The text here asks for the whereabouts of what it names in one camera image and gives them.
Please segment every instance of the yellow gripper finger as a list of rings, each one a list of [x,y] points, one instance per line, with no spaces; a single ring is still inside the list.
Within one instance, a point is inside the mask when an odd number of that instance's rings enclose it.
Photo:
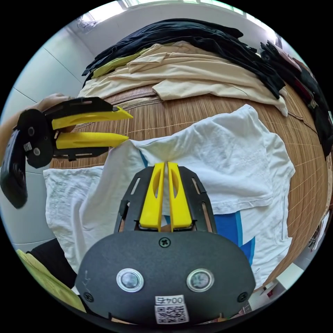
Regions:
[[[117,107],[118,111],[107,112],[88,112],[80,113],[72,116],[62,117],[52,120],[52,128],[59,129],[69,127],[78,124],[84,124],[86,122],[108,121],[108,120],[121,120],[127,118],[133,118],[129,113],[120,107]]]
[[[140,216],[143,228],[161,231],[165,163],[156,163]]]
[[[177,163],[168,162],[168,178],[171,231],[175,228],[189,228],[192,218]]]
[[[55,141],[55,145],[57,149],[117,147],[126,140],[128,140],[128,136],[115,133],[60,133]]]

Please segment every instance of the qr code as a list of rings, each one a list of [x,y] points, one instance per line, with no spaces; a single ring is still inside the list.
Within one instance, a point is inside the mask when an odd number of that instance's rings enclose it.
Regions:
[[[181,324],[189,321],[186,305],[155,306],[158,324]]]

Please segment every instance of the human arm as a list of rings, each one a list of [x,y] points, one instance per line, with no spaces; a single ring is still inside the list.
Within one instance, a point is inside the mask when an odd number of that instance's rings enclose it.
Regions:
[[[71,97],[64,96],[62,94],[52,94],[52,95],[44,98],[43,100],[41,100],[39,103],[31,105],[30,107],[25,108],[24,110],[18,111],[15,115],[13,115],[9,119],[7,119],[4,123],[2,123],[0,125],[0,165],[2,165],[7,144],[13,133],[13,128],[16,126],[17,121],[23,111],[29,110],[29,109],[37,109],[40,112],[43,112],[43,111],[47,110],[48,108],[50,108],[51,106],[54,106],[61,102],[67,101],[69,99],[71,99]],[[73,129],[74,129],[74,126],[68,127],[63,130],[72,131]]]

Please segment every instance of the yellow-green clothing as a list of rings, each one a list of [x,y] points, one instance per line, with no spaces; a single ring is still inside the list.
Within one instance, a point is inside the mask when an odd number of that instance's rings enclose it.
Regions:
[[[47,269],[30,253],[16,251],[22,263],[32,277],[50,294],[72,307],[86,312],[80,298],[66,285],[56,279]]]
[[[163,44],[163,46],[171,46],[173,44],[174,43],[167,43],[167,44]],[[117,59],[114,59],[114,60],[106,63],[105,65],[95,69],[94,74],[91,78],[95,79],[97,77],[100,77],[104,74],[109,73],[110,71],[112,71],[113,69],[116,69],[117,67],[125,66],[130,61],[132,61],[132,60],[136,59],[138,56],[144,54],[146,50],[148,50],[148,48],[143,49],[139,52],[136,52],[135,54],[128,55],[127,57],[117,58]]]

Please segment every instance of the bamboo mat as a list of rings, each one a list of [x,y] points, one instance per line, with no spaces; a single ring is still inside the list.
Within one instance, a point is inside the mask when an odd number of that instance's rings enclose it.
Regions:
[[[231,113],[246,103],[253,106],[264,125],[282,138],[296,169],[288,196],[288,234],[293,240],[288,255],[267,279],[266,283],[269,283],[306,247],[326,210],[328,195],[332,192],[332,186],[329,188],[328,185],[332,184],[332,175],[311,115],[295,91],[289,86],[286,89],[286,104],[290,111],[288,117],[282,116],[271,105],[212,95],[163,102],[153,93],[151,86],[146,86],[107,99],[112,104],[122,102],[122,107],[133,119],[81,125],[75,131],[113,132],[127,135],[130,139],[145,140],[171,135],[203,118],[218,113]],[[51,168],[103,165],[106,156],[104,154],[74,162],[53,160]]]

